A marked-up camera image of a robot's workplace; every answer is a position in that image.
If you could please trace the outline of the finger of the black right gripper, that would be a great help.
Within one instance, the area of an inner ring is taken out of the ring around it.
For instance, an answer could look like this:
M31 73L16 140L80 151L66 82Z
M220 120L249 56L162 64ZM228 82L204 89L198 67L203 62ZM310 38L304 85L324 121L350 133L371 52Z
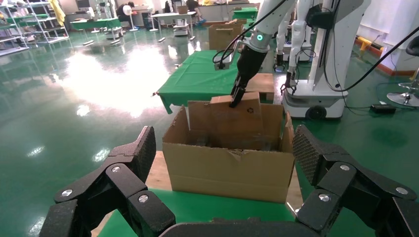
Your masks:
M244 80L242 80L241 76L236 76L232 91L230 93L232 97L231 103L229 105L230 108L235 108L240 103L246 91L246 86L247 84Z

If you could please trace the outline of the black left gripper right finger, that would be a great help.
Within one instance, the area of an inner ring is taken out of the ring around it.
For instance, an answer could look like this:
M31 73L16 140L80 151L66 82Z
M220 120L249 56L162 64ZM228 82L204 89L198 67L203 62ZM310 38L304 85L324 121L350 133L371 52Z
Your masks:
M314 188L295 220L315 235L326 236L346 208L377 237L418 236L417 194L407 186L363 167L344 148L317 139L304 125L294 133L293 156Z

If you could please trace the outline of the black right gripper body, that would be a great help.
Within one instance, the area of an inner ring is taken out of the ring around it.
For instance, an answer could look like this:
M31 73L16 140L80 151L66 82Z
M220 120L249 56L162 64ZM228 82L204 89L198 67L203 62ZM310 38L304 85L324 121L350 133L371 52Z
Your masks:
M258 73L266 54L267 52L258 52L247 45L244 46L237 62L236 87L247 87L248 82Z

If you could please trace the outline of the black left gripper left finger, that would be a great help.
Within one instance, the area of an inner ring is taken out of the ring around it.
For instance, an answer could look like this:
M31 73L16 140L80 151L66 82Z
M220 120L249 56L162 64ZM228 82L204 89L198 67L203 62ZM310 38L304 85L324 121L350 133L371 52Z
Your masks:
M146 186L155 155L154 128L145 126L134 142L113 148L99 168L55 194L40 236L89 237L114 210L138 237L160 236L175 215Z

